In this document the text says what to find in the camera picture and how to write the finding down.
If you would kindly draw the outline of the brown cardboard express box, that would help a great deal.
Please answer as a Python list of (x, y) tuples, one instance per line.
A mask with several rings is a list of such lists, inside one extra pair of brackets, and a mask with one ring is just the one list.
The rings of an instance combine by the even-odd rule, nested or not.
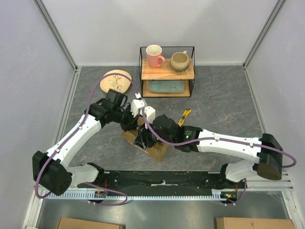
[[(140, 126), (145, 126), (145, 122), (144, 122), (144, 119), (139, 117), (138, 119), (138, 126), (137, 127), (140, 127)], [(151, 147), (151, 148), (147, 148), (146, 150), (143, 150), (141, 149), (140, 147), (136, 146), (134, 144), (134, 140), (136, 139), (137, 137), (137, 131), (136, 129), (134, 130), (130, 130), (130, 131), (123, 131), (122, 130), (122, 136), (131, 144), (133, 145), (134, 147), (136, 147), (137, 149), (143, 151), (145, 154), (149, 155), (151, 158), (155, 159), (156, 161), (160, 162), (162, 161), (164, 155), (165, 155), (165, 152), (167, 151), (168, 149), (168, 145), (160, 142), (159, 140), (157, 140), (157, 143)]]

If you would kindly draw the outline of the yellow utility knife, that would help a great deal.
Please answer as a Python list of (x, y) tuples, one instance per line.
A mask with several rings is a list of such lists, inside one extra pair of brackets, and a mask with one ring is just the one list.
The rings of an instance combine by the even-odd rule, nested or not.
[(179, 122), (178, 122), (178, 125), (179, 125), (179, 126), (182, 126), (182, 125), (184, 124), (184, 122), (185, 122), (187, 116), (188, 116), (191, 112), (192, 112), (192, 110), (189, 109), (189, 108), (184, 110), (184, 112), (183, 112), (183, 114), (182, 114), (182, 116), (181, 116), (181, 118), (180, 118), (180, 120), (179, 120)]

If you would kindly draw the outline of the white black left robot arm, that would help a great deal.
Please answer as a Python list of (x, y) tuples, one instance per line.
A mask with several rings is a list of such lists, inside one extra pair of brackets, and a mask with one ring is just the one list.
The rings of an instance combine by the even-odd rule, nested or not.
[(137, 116), (133, 114), (128, 97), (110, 89), (105, 98), (98, 100), (85, 110), (78, 123), (57, 144), (45, 153), (37, 151), (32, 157), (35, 193), (43, 186), (57, 196), (69, 187), (89, 182), (101, 187), (105, 177), (100, 168), (92, 163), (70, 167), (69, 164), (83, 145), (106, 124), (116, 122), (122, 130), (135, 127)]

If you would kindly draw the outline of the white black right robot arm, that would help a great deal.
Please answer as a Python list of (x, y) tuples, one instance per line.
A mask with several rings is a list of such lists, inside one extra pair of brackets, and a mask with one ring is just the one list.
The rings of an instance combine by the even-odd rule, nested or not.
[(179, 126), (161, 115), (150, 127), (137, 127), (137, 146), (148, 149), (156, 143), (166, 143), (182, 152), (214, 152), (241, 158), (237, 163), (222, 165), (218, 182), (225, 188), (254, 175), (275, 181), (282, 178), (283, 149), (271, 134), (253, 138), (221, 135), (195, 126)]

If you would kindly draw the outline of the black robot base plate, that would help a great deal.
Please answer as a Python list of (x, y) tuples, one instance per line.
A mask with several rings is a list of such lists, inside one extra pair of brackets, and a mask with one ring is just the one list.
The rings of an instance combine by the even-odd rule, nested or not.
[(213, 189), (244, 188), (221, 178), (219, 172), (206, 171), (124, 171), (100, 172), (94, 185), (128, 194), (210, 194)]

